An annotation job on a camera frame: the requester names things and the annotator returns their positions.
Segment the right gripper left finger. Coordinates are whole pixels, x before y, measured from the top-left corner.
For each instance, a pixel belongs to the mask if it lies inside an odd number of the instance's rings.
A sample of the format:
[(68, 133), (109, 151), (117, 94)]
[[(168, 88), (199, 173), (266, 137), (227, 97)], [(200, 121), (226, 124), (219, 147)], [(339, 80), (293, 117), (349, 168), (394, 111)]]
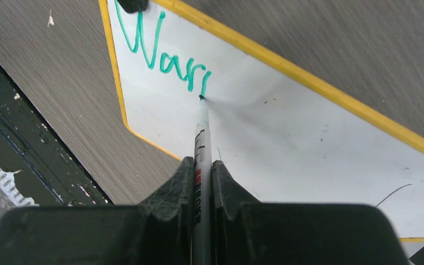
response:
[(0, 218), (0, 264), (189, 264), (193, 159), (136, 205), (29, 206)]

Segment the yellow framed whiteboard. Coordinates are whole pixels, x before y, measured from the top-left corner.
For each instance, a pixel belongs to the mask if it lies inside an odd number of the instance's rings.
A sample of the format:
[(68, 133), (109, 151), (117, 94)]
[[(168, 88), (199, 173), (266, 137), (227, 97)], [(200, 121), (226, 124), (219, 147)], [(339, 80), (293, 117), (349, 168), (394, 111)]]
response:
[(424, 138), (182, 1), (100, 1), (126, 128), (181, 159), (199, 95), (212, 157), (265, 202), (375, 205), (424, 241)]

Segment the green whiteboard marker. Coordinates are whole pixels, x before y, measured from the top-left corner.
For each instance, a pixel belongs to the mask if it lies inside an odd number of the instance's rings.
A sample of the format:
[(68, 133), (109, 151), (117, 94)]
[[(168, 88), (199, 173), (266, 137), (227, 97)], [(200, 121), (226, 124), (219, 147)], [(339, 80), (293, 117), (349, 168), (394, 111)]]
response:
[(194, 140), (194, 220), (191, 264), (211, 264), (211, 138), (205, 97), (199, 96)]

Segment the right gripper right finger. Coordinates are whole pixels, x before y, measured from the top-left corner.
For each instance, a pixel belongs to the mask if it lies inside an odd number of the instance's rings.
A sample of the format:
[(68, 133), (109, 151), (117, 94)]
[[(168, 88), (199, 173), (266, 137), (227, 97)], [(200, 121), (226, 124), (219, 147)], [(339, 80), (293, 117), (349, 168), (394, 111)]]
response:
[(262, 203), (211, 169), (217, 264), (408, 264), (386, 216), (363, 204)]

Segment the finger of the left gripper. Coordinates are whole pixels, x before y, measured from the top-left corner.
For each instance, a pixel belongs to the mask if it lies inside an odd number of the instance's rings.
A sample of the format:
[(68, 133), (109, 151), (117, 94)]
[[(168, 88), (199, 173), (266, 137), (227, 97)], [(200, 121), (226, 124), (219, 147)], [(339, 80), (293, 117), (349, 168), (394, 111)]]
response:
[(127, 13), (143, 12), (148, 8), (149, 0), (117, 0), (117, 3)]

